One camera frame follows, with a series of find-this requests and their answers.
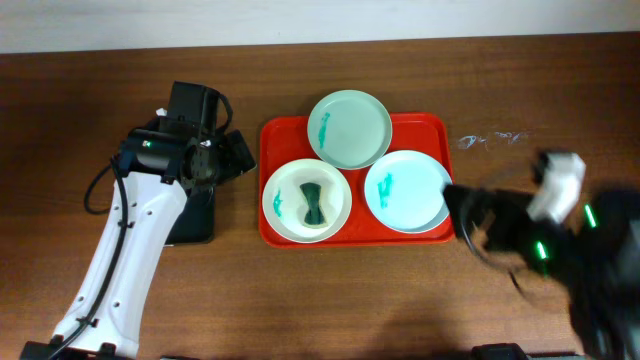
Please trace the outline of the white plate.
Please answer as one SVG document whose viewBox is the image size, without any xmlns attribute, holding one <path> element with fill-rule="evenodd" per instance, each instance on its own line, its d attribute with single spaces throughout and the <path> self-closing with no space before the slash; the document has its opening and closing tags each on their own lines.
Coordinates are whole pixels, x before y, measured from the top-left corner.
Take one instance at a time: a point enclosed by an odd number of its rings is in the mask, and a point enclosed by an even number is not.
<svg viewBox="0 0 640 360">
<path fill-rule="evenodd" d="M 299 186 L 313 182 L 322 187 L 321 206 L 327 223 L 320 228 L 304 225 L 306 201 Z M 278 168 L 262 193 L 262 212 L 270 228 L 298 244 L 319 243 L 336 235 L 352 209 L 351 188 L 345 176 L 317 159 L 299 159 Z"/>
</svg>

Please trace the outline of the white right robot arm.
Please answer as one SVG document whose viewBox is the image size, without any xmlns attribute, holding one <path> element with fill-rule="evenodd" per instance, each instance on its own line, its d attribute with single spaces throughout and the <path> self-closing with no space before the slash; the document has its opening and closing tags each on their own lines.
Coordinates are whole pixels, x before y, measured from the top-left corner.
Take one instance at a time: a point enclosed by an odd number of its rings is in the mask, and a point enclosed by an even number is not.
<svg viewBox="0 0 640 360">
<path fill-rule="evenodd" d="M 510 278 L 532 271 L 561 284 L 587 356 L 638 358 L 638 190 L 602 189 L 585 204 L 585 222 L 573 232 L 564 222 L 579 201 L 585 162 L 576 153 L 546 151 L 533 172 L 534 194 L 445 186 L 456 237 Z"/>
</svg>

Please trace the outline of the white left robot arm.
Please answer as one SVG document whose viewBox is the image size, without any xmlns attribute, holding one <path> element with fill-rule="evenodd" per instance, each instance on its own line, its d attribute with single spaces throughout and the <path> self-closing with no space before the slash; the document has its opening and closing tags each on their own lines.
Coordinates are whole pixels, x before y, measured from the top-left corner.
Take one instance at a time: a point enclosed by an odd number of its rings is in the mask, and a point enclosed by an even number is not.
<svg viewBox="0 0 640 360">
<path fill-rule="evenodd" d="M 47 343 L 23 359 L 133 359 L 146 298 L 167 245 L 208 243 L 216 186 L 255 166 L 244 137 L 134 129 L 112 158 L 114 194 L 83 283 Z"/>
</svg>

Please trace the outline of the green yellow sponge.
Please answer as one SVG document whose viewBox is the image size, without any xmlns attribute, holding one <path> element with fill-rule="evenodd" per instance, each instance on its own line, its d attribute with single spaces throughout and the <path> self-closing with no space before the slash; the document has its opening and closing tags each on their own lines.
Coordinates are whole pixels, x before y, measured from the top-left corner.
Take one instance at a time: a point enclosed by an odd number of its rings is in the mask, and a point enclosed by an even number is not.
<svg viewBox="0 0 640 360">
<path fill-rule="evenodd" d="M 299 186 L 307 204 L 304 215 L 304 225 L 310 228 L 320 228 L 326 225 L 327 220 L 320 203 L 322 187 L 313 182 L 303 183 Z"/>
</svg>

